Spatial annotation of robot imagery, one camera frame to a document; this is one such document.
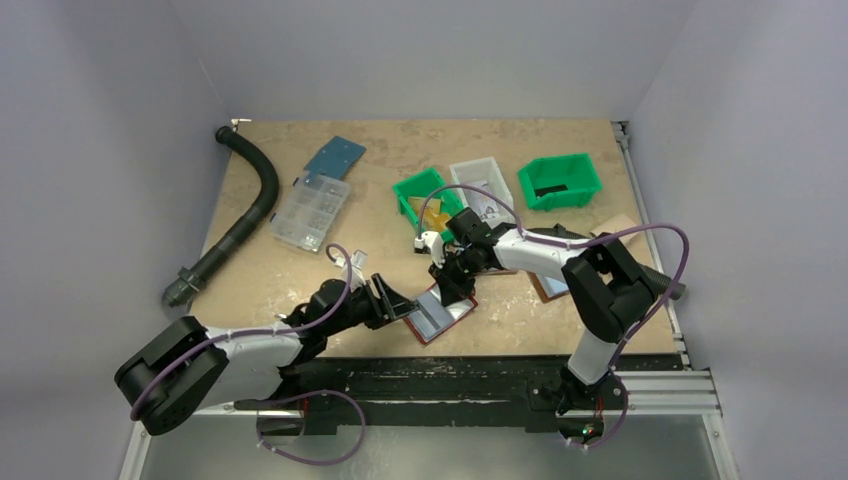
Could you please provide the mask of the red leather card holder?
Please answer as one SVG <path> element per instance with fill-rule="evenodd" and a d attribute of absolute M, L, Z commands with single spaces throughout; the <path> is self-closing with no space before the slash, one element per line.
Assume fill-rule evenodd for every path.
<path fill-rule="evenodd" d="M 441 292 L 433 284 L 416 298 L 418 309 L 404 318 L 413 335 L 422 345 L 432 343 L 459 321 L 470 315 L 478 306 L 471 296 L 465 300 L 443 306 Z"/>

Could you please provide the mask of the green bin with yellow items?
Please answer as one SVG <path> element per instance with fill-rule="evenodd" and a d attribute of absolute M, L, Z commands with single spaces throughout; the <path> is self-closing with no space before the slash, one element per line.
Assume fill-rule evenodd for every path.
<path fill-rule="evenodd" d="M 392 186 L 397 199 L 398 210 L 412 225 L 419 230 L 419 220 L 424 219 L 423 230 L 438 231 L 446 243 L 455 241 L 454 235 L 447 228 L 447 221 L 463 208 L 459 197 L 451 190 L 437 192 L 446 182 L 435 168 L 428 168 L 416 173 Z"/>

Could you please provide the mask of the white plastic bin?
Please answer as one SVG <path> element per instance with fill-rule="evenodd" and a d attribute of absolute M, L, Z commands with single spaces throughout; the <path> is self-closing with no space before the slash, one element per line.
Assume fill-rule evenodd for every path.
<path fill-rule="evenodd" d="M 493 156 L 449 165 L 453 184 L 464 184 L 474 190 L 456 189 L 464 206 L 471 208 L 491 227 L 514 223 L 512 194 Z"/>

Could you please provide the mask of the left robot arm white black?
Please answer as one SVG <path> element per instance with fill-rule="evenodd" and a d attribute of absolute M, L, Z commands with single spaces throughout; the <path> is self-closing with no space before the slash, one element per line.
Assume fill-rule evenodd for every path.
<path fill-rule="evenodd" d="M 121 365 L 114 382 L 132 420 L 153 436 L 218 404 L 264 400 L 284 409 L 298 395 L 298 382 L 284 370 L 317 357 L 342 331 L 359 325 L 377 330 L 418 308 L 379 274 L 355 286 L 330 279 L 266 327 L 226 330 L 184 316 Z"/>

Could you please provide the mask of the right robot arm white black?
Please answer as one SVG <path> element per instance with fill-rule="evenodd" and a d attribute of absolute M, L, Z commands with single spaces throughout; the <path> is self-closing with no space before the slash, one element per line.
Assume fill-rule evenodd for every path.
<path fill-rule="evenodd" d="M 470 297 L 476 278 L 489 271 L 525 271 L 567 285 L 583 322 L 582 334 L 561 381 L 564 399 L 584 407 L 596 399 L 625 335 L 662 294 L 678 297 L 670 277 L 637 262 L 615 236 L 586 238 L 555 226 L 526 230 L 515 223 L 491 226 L 465 208 L 447 223 L 456 250 L 441 234 L 420 233 L 416 252 L 429 252 L 429 273 L 445 305 Z"/>

